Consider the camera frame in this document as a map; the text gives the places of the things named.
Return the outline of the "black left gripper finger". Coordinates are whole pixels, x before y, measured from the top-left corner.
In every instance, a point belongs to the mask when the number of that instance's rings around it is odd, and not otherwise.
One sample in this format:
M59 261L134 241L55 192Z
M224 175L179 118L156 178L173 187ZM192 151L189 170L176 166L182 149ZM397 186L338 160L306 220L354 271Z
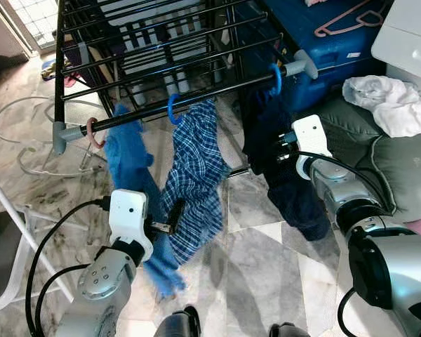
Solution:
M178 224L180 222L182 212L184 212L184 207L184 199L175 200L168 213L168 234L175 234L175 232L178 231Z

